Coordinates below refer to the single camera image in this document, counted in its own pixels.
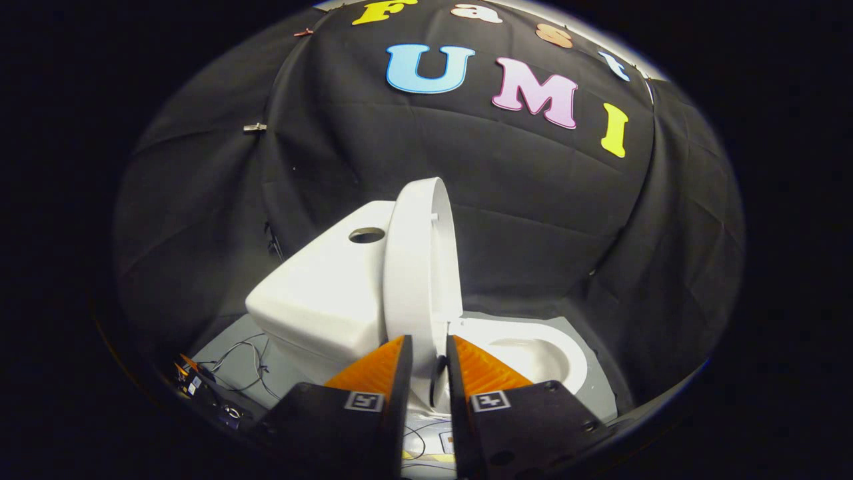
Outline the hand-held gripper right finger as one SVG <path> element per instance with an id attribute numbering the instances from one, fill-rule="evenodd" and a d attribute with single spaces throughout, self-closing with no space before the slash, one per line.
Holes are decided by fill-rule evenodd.
<path id="1" fill-rule="evenodd" d="M 460 335 L 446 339 L 456 474 L 460 479 L 560 479 L 612 429 L 557 380 L 524 377 Z"/>

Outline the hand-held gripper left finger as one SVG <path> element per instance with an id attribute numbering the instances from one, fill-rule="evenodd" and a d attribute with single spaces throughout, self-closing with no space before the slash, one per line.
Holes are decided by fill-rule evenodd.
<path id="1" fill-rule="evenodd" d="M 399 479 L 412 370 L 400 335 L 323 385 L 297 383 L 257 423 L 260 450 L 284 479 Z"/>

